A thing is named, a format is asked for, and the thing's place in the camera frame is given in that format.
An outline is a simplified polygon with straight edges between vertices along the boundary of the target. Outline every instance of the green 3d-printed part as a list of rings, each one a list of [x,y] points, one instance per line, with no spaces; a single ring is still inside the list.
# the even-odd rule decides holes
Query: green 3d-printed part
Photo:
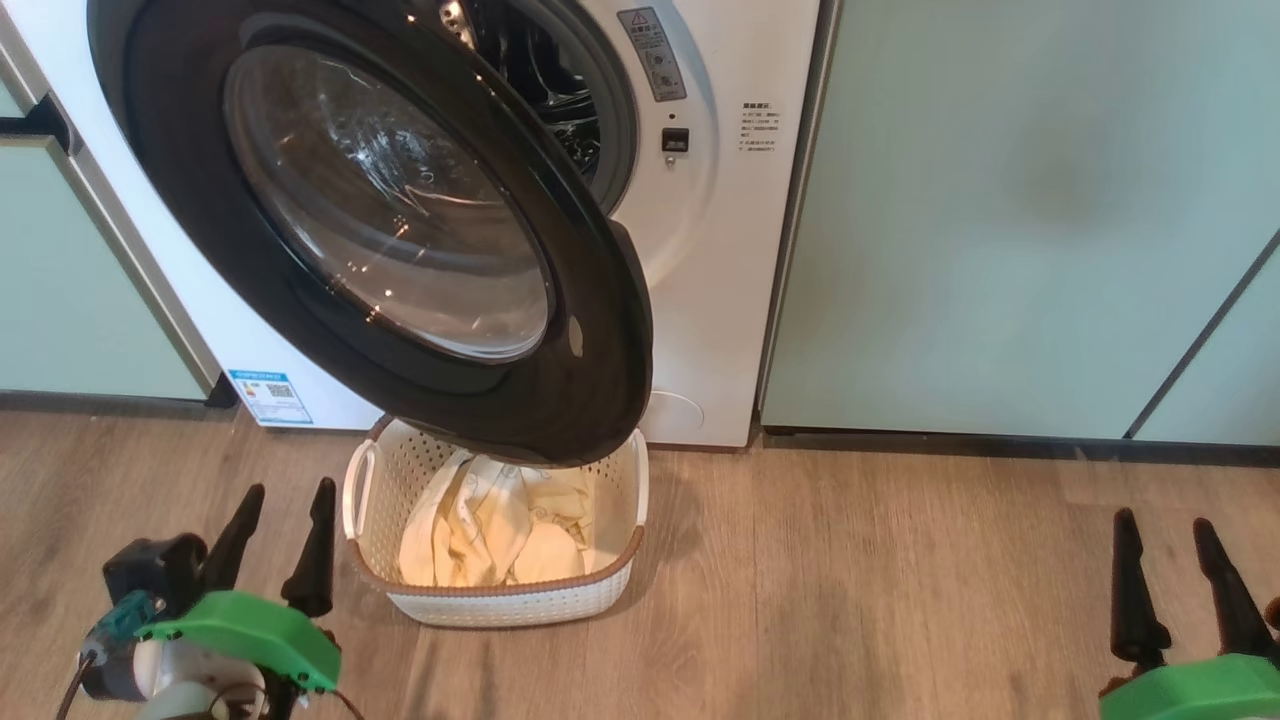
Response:
[[[338,688],[342,653],[311,620],[283,605],[237,591],[206,594],[186,615],[146,625],[140,638],[183,638],[292,679],[305,691]]]
[[[1098,710],[1102,720],[1280,717],[1280,670],[1253,655],[1169,665],[1106,694]]]

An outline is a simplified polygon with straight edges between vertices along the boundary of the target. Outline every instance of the white plastic basket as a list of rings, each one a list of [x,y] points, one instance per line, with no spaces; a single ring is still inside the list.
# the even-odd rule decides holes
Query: white plastic basket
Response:
[[[428,625],[512,628],[590,618],[617,602],[631,578],[649,511],[649,455],[640,430],[585,470],[594,474],[595,537],[588,573],[493,588],[404,584],[399,543],[426,483],[457,446],[383,418],[356,450],[342,488],[342,527],[365,579]]]

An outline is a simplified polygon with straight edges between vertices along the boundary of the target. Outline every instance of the wooden floor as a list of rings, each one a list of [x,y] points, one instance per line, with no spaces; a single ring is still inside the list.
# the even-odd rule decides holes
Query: wooden floor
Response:
[[[146,536],[211,538],[268,487],[241,588],[278,597],[321,475],[357,436],[229,413],[0,411],[0,715],[51,716],[100,566]],[[339,555],[324,624],[374,719],[1066,719],[1126,669],[1107,653],[1111,515],[1132,505],[1172,660],[1217,648],[1192,520],[1280,593],[1280,471],[790,450],[654,452],[631,587],[593,621],[443,632]],[[127,719],[77,701],[73,717]],[[321,698],[298,717],[346,717]]]

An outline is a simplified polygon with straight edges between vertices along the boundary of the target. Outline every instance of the laundry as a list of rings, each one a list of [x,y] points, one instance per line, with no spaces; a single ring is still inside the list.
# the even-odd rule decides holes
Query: laundry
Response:
[[[410,512],[399,548],[404,582],[493,587],[584,574],[593,479],[581,469],[536,470],[456,451]]]

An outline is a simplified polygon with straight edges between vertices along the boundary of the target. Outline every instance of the washing machine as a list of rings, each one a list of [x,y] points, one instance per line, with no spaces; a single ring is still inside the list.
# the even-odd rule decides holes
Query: washing machine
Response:
[[[260,424],[563,464],[746,442],[818,1],[3,0],[0,42]]]

